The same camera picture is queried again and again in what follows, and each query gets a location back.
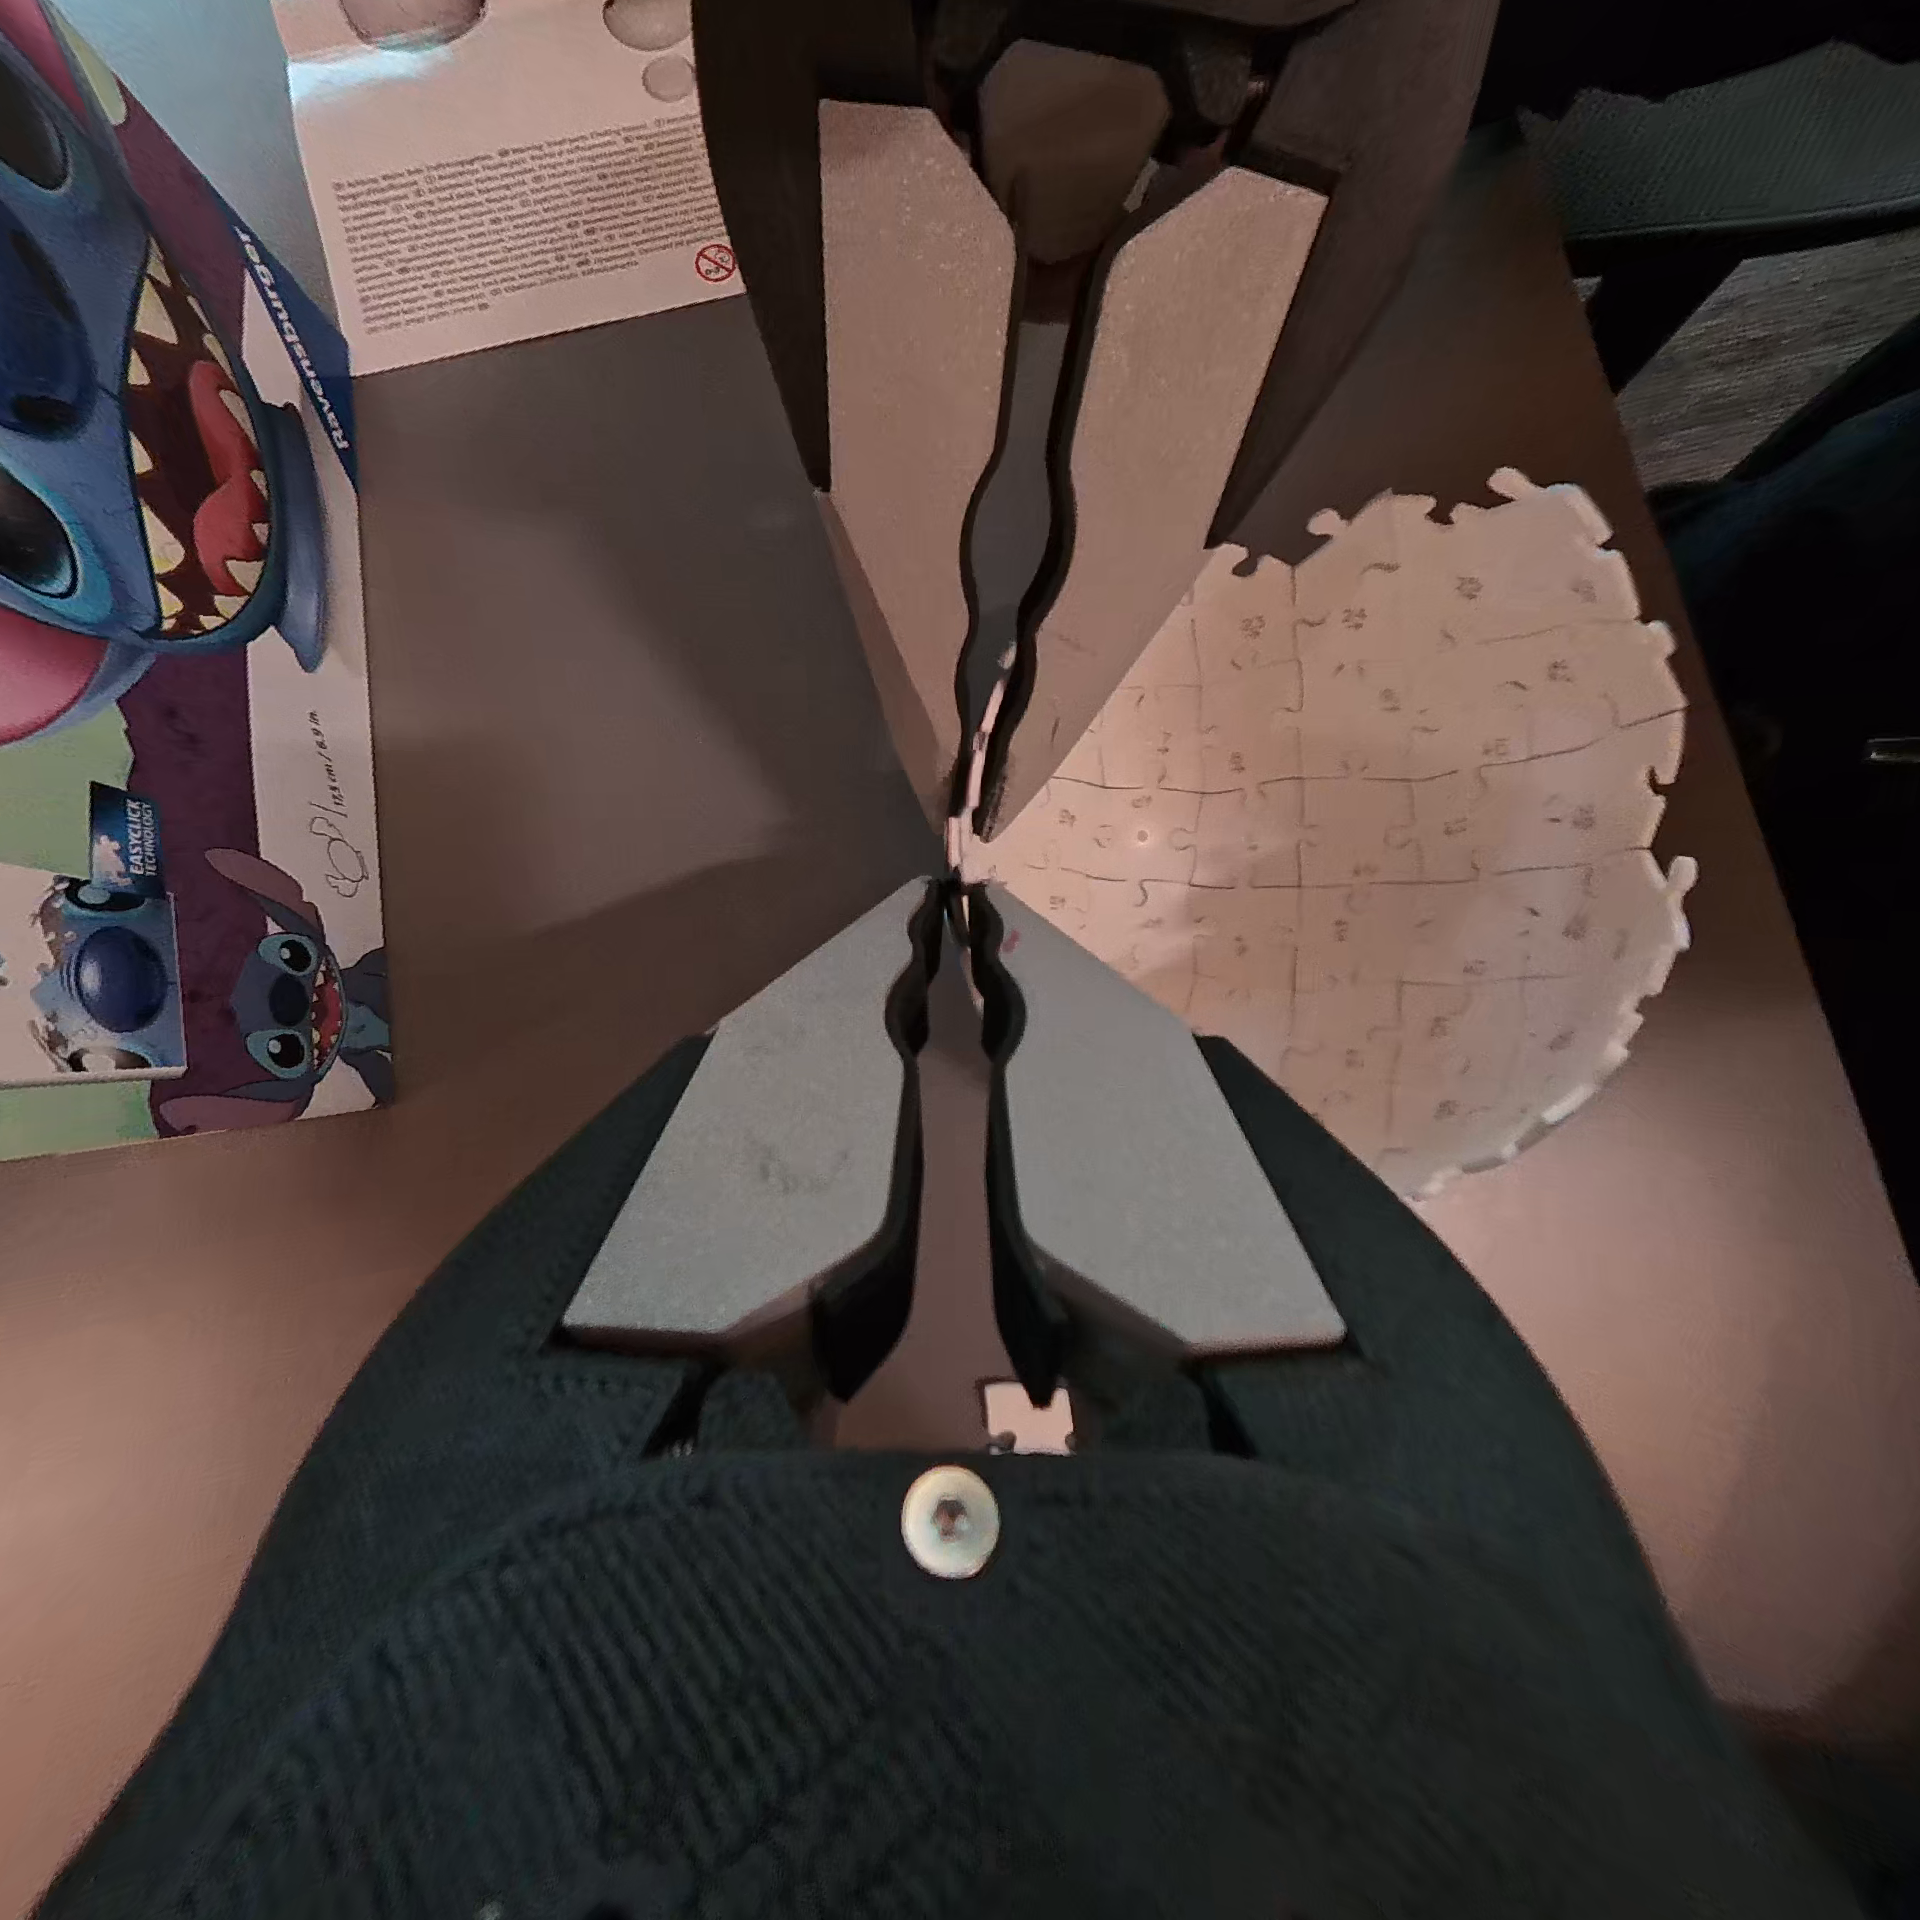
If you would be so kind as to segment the cartoon puzzle box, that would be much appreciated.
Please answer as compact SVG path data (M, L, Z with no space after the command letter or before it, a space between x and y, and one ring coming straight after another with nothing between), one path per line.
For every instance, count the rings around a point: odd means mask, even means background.
M1 4L1 1157L394 1097L348 347Z

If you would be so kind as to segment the partly built puzzle ball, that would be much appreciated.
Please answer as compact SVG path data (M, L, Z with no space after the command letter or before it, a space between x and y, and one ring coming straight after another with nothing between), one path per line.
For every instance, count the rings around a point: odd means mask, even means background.
M1652 842L1687 698L1609 518L1489 476L1223 546L991 881L1230 1040L1400 1196L1509 1163L1625 1062L1688 947Z

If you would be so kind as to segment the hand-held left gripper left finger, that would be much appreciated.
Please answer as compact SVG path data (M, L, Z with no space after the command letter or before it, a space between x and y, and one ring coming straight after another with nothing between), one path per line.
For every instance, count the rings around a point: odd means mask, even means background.
M852 1402L913 1302L942 944L944 886L912 881L711 1030L569 1338L758 1366L801 1409Z

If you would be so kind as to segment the black office chair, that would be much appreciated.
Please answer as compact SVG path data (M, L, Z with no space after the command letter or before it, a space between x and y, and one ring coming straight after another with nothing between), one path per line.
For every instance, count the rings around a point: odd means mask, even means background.
M1918 65L1839 41L1660 104L1585 89L1520 128L1569 272L1598 282L1585 321L1613 393L1745 261L1918 219Z

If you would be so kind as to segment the white instruction leaflet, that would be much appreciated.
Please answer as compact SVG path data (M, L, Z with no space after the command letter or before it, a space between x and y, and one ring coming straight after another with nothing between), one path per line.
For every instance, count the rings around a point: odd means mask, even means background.
M277 3L353 372L741 292L687 3Z

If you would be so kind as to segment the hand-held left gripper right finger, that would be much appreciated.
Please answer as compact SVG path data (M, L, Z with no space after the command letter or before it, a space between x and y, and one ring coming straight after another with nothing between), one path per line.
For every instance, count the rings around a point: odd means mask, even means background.
M991 1299L1025 1397L1125 1364L1340 1347L1188 1025L999 885L959 908L991 1070Z

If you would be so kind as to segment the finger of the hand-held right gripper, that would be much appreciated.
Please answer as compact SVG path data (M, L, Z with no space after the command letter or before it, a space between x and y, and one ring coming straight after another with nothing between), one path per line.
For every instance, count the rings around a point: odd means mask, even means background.
M1062 766L1192 586L1327 192L1226 164L1097 253L1047 424L1047 540L983 749L975 837Z
M969 514L1000 440L1016 242L933 109L818 107L832 563L930 822L961 760Z

